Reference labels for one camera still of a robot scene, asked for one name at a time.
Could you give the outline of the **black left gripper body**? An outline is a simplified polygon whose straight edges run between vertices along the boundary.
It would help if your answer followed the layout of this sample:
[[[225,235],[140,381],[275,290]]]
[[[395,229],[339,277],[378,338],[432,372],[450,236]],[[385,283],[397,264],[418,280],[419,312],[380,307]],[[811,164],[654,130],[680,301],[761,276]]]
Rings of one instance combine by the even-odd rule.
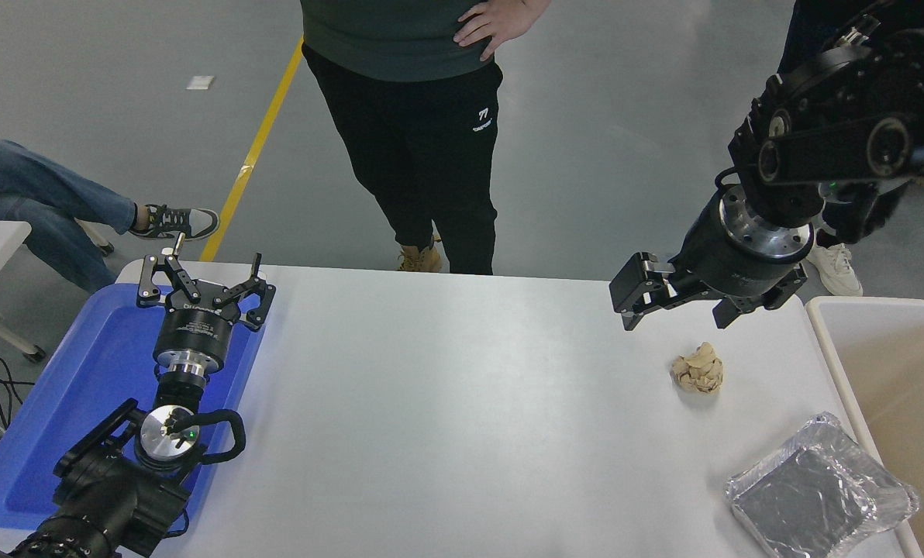
[[[222,365],[229,350],[229,340],[235,322],[241,318],[241,308],[231,301],[224,308],[184,303],[179,306],[167,299],[164,321],[154,347],[154,360],[171,365],[175,354],[199,353],[201,363]]]

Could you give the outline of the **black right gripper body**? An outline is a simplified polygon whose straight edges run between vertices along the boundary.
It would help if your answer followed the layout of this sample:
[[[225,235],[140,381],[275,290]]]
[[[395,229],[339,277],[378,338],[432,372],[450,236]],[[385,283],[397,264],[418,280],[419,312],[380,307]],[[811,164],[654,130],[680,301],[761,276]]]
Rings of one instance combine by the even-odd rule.
[[[675,293],[781,305],[805,283],[809,226],[783,227],[749,204],[707,204],[671,258]]]

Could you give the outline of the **person's hand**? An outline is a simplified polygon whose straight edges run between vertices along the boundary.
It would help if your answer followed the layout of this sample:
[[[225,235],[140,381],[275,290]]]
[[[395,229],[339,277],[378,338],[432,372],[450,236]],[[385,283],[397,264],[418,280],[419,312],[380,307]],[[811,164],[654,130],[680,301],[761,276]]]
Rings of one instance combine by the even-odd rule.
[[[459,47],[483,46],[480,60],[488,61],[504,43],[523,36],[550,7],[550,1],[484,1],[470,7],[453,35]]]

